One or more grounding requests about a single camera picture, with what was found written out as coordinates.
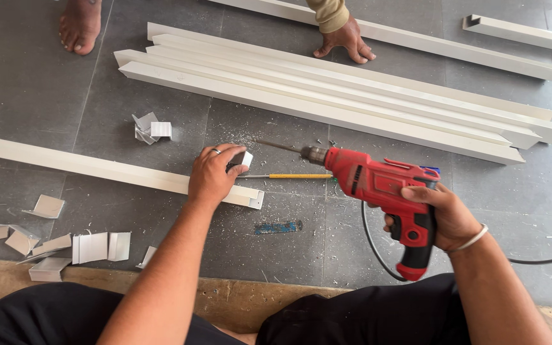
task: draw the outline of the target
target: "person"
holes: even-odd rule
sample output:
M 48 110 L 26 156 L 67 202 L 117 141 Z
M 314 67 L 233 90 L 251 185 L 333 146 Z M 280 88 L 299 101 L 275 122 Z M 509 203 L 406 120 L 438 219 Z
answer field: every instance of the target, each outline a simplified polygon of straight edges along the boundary
M 552 345 L 551 330 L 495 239 L 484 232 L 478 237 L 485 227 L 442 184 L 435 190 L 404 187 L 401 194 L 435 207 L 435 245 L 449 252 L 454 275 L 330 299 L 306 296 L 254 334 L 217 328 L 194 315 L 211 217 L 248 167 L 225 169 L 245 149 L 220 144 L 202 150 L 188 201 L 125 296 L 68 282 L 19 290 L 0 300 L 0 344 Z M 392 222 L 387 218 L 385 230 Z
M 306 0 L 314 10 L 323 45 L 313 52 L 322 58 L 335 46 L 344 46 L 351 59 L 366 63 L 376 55 L 359 34 L 357 20 L 349 13 L 344 0 Z M 101 29 L 101 0 L 67 0 L 65 11 L 59 18 L 59 36 L 66 51 L 86 55 L 93 50 Z

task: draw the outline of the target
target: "black pants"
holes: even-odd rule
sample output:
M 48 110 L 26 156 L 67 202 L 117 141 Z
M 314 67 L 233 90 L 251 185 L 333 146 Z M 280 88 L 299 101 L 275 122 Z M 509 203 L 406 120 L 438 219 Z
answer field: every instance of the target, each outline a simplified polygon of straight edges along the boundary
M 123 295 L 75 283 L 19 290 L 0 300 L 0 344 L 94 344 Z M 241 345 L 194 315 L 186 345 Z M 300 298 L 269 317 L 257 345 L 470 344 L 452 274 L 372 286 L 331 299 Z

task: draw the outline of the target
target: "yellow screwdriver handle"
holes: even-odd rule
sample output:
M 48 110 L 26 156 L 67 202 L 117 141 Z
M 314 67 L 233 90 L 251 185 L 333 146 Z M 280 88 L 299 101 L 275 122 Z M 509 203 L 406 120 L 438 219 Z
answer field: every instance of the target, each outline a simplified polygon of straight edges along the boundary
M 331 174 L 270 174 L 271 179 L 330 179 Z

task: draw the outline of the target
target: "bare foot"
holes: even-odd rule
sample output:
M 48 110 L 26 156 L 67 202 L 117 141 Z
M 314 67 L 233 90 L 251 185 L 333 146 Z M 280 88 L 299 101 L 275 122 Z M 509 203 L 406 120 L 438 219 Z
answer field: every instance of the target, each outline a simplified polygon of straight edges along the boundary
M 86 55 L 101 29 L 101 0 L 67 0 L 59 19 L 59 35 L 66 51 Z

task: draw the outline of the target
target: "hand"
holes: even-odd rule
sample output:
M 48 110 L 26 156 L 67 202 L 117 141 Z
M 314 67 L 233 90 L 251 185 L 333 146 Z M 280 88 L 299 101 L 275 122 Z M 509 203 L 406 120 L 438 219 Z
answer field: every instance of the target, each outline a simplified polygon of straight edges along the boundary
M 401 193 L 405 199 L 435 207 L 438 223 L 435 246 L 442 250 L 449 251 L 462 246 L 483 229 L 459 197 L 440 182 L 435 190 L 427 187 L 403 187 Z M 387 225 L 384 230 L 388 232 L 393 218 L 385 215 L 385 223 Z
M 220 154 L 211 151 L 216 148 Z M 216 209 L 225 199 L 235 178 L 248 171 L 248 166 L 235 165 L 225 172 L 227 163 L 238 153 L 246 151 L 245 146 L 235 144 L 220 144 L 204 147 L 199 157 L 193 163 L 193 171 L 189 180 L 190 203 L 200 203 L 203 207 Z
M 341 45 L 349 51 L 349 56 L 356 63 L 366 63 L 368 59 L 375 59 L 376 55 L 371 52 L 372 48 L 363 42 L 359 32 L 357 20 L 349 15 L 349 20 L 344 26 L 332 33 L 323 34 L 323 46 L 315 50 L 315 58 L 322 58 L 329 54 L 333 47 Z

